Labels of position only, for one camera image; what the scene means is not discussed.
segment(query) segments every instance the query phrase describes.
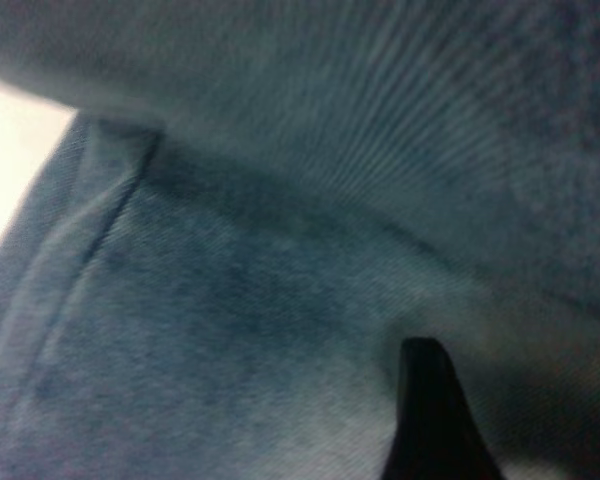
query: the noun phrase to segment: ribbed fabric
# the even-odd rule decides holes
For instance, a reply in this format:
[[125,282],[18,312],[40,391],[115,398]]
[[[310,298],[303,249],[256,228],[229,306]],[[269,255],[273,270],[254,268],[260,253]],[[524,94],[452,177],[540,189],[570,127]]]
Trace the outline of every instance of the ribbed fabric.
[[0,0],[0,76],[87,112],[0,250],[0,479],[379,478],[411,335],[600,479],[600,2]]

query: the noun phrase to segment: blue fabric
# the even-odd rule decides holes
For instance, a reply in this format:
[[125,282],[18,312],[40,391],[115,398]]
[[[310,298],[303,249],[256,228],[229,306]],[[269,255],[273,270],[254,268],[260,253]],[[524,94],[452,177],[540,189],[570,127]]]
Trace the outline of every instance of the blue fabric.
[[410,335],[600,479],[600,13],[478,4],[1,1],[85,113],[0,249],[0,479],[377,478]]

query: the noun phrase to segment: denim fabric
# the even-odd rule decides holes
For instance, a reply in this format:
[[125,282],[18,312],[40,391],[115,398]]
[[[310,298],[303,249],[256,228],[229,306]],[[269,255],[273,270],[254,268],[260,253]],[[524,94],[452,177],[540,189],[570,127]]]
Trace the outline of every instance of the denim fabric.
[[0,0],[0,75],[600,310],[597,0]]
[[0,250],[0,479],[378,478],[411,335],[600,479],[596,8],[0,1],[91,110]]
[[0,479],[378,478],[410,335],[502,465],[600,479],[600,322],[371,214],[83,117],[7,239]]

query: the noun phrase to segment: black object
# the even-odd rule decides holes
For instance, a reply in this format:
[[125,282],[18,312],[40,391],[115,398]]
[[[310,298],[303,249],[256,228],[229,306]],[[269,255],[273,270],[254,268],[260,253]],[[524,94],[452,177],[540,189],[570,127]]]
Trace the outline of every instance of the black object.
[[504,480],[437,340],[402,344],[398,428],[382,480]]

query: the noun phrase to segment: white surface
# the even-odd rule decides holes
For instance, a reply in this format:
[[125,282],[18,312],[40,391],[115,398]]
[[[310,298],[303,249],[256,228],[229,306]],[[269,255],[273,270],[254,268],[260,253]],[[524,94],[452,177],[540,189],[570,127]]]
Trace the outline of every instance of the white surface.
[[72,115],[0,83],[0,237]]

